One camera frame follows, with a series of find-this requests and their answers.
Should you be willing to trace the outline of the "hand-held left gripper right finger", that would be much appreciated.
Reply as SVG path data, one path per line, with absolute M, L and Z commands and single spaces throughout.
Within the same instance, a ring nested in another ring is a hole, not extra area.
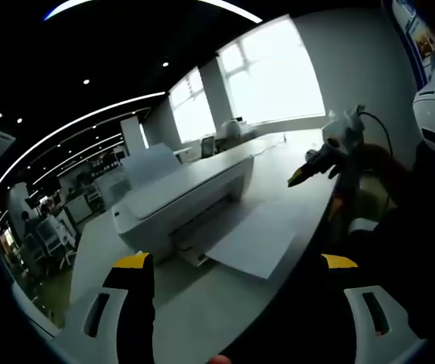
M 413 363 L 428 339 L 410 326 L 407 310 L 357 263 L 321 254 L 327 276 L 346 299 L 355 331 L 356 363 Z

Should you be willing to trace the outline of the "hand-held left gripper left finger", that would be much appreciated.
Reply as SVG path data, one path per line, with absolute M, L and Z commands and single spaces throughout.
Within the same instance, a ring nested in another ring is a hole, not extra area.
M 154 297 L 150 253 L 116 261 L 101 286 L 70 306 L 62 350 L 74 363 L 153 363 Z

